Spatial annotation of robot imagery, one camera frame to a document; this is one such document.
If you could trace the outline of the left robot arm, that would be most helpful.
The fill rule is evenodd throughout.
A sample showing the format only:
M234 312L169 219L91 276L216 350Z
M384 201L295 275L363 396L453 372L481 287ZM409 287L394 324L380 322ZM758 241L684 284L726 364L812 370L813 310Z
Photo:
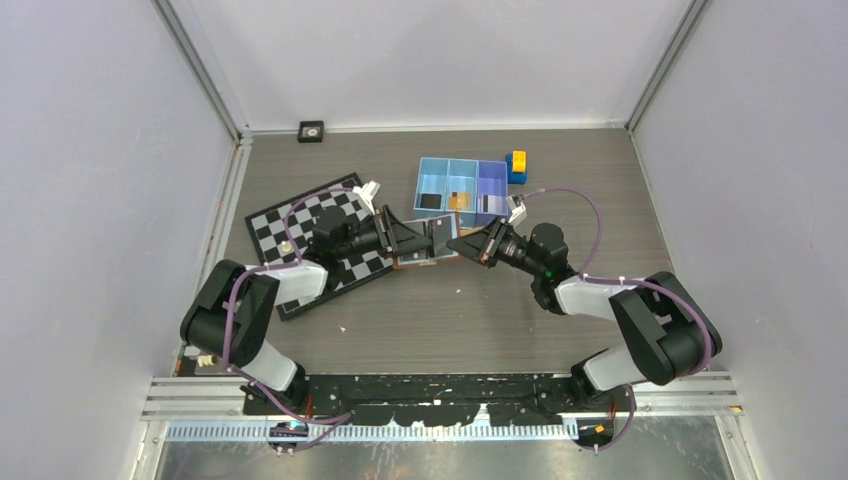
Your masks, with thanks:
M432 240L400 222L389 207L352 222L339 207L320 211L303 257L287 264L247 267L221 260L197 293L179 330L188 345L218 357L258 384L280 412L298 412L307 398L303 367L266 339L275 308L330 292L343 263L375 252L396 258L425 250Z

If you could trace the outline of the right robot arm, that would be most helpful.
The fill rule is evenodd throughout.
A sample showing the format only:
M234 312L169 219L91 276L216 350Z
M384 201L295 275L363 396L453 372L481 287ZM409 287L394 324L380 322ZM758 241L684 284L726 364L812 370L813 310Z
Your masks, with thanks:
M611 390L636 383L666 385L703 370L723 341L679 279L660 271L643 279L581 274L568 262L560 227L540 223L522 236L504 221L448 241L459 255L487 268L499 263L532 277L539 306L557 315L587 315L615 323L624 343L574 365L574 403L596 410Z

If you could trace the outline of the brown leather card holder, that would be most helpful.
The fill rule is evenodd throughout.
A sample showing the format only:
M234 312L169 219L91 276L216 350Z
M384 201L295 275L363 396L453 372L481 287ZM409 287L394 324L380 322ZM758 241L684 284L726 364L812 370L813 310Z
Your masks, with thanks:
M447 214L443 214L443 215L455 215L456 216L457 227L458 227L457 237L463 235L465 232L473 231L477 228L480 228L480 227L472 227L471 229L463 229L459 225L459 215L457 213L447 213ZM419 234L425 234L426 236L430 237L428 220L431 219L431 218L433 218L433 217L406 220L406 221L403 221L403 223L408 225L409 227L411 227L415 231L417 231ZM398 269L412 268L412 267L433 266L433 265L436 265L439 262L443 262L443 261L447 261L447 260L453 260L453 259L457 259L459 257L459 254L457 254L456 257L452 257L452 258L434 259L434 258L431 257L431 249L432 249L432 247L430 249L419 250L419 251L416 251L416 252L413 252L413 253L400 255L399 257L393 259L393 268L398 270Z

